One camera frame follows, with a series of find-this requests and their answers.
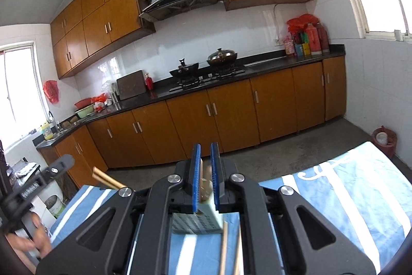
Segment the metal screw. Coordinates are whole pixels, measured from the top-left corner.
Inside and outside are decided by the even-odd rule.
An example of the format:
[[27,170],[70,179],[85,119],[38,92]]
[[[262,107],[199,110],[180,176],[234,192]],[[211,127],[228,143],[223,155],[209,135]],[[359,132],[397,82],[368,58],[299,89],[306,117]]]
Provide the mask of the metal screw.
[[167,180],[168,180],[170,183],[179,183],[180,180],[181,180],[181,178],[180,178],[179,175],[171,174],[171,175],[169,175],[169,176],[167,177]]
[[295,191],[290,186],[281,187],[281,193],[286,195],[286,196],[293,195],[294,192]]
[[230,178],[234,182],[243,182],[245,180],[245,177],[239,173],[233,174]]
[[120,195],[120,197],[130,197],[131,196],[131,188],[127,188],[127,187],[121,188],[119,190],[119,195]]

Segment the countertop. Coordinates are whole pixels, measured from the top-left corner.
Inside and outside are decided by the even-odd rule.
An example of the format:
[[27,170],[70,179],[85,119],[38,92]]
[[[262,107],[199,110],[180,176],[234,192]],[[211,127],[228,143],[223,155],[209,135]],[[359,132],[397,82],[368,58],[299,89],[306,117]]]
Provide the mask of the countertop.
[[264,75],[264,74],[268,74],[268,73],[275,72],[275,71],[282,70],[282,69],[293,68],[295,66],[301,66],[304,64],[320,62],[327,58],[344,56],[344,55],[345,55],[345,51],[335,51],[335,52],[330,52],[330,53],[316,55],[316,56],[281,57],[281,58],[277,58],[276,60],[265,61],[262,63],[253,64],[250,66],[241,66],[245,70],[244,73],[237,74],[232,77],[227,77],[225,79],[211,80],[201,86],[187,88],[185,90],[176,90],[174,92],[169,92],[169,90],[176,87],[176,82],[157,86],[152,92],[145,92],[144,94],[140,94],[135,97],[126,99],[124,101],[120,101],[117,104],[113,104],[113,105],[106,107],[106,109],[104,109],[101,112],[94,113],[93,115],[82,119],[82,122],[79,123],[79,125],[72,127],[71,129],[69,129],[68,131],[60,135],[59,137],[53,139],[53,141],[52,140],[47,141],[47,142],[43,141],[42,143],[37,145],[36,148],[40,149],[44,147],[54,146],[60,141],[62,141],[63,139],[65,139],[68,135],[72,134],[75,130],[82,127],[82,125],[91,123],[93,121],[96,121],[102,118],[112,116],[114,114],[130,111],[138,107],[142,107],[145,105],[164,101],[166,99],[171,99],[174,97],[179,97],[182,95],[190,94],[192,92],[213,88],[215,86],[237,82],[237,81],[241,81],[244,79],[249,79],[254,76]]

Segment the bucket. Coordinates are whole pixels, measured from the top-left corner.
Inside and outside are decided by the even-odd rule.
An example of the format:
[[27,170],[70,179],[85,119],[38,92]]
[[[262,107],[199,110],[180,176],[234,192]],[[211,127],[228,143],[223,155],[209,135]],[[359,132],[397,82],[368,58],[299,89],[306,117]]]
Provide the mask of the bucket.
[[[380,144],[378,140],[376,140],[376,135],[379,133],[386,133],[388,135],[388,142],[386,145]],[[396,150],[396,144],[398,143],[398,136],[396,133],[386,127],[380,127],[373,131],[372,133],[372,143],[378,147],[389,159],[391,159]]]
[[66,205],[64,205],[61,202],[60,198],[58,198],[56,195],[47,198],[45,204],[50,213],[56,218],[58,218],[58,216],[60,216],[63,210],[66,208]]

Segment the floor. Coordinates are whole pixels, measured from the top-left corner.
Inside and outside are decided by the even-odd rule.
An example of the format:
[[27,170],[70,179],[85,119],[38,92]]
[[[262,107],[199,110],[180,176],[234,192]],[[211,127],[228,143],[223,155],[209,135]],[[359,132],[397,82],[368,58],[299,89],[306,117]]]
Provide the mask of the floor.
[[[260,182],[310,168],[370,140],[370,136],[339,118],[317,127],[240,149],[221,156],[231,159],[238,171]],[[397,157],[392,162],[412,180],[412,171]],[[174,172],[175,164],[116,169],[108,174],[135,190],[148,188]]]

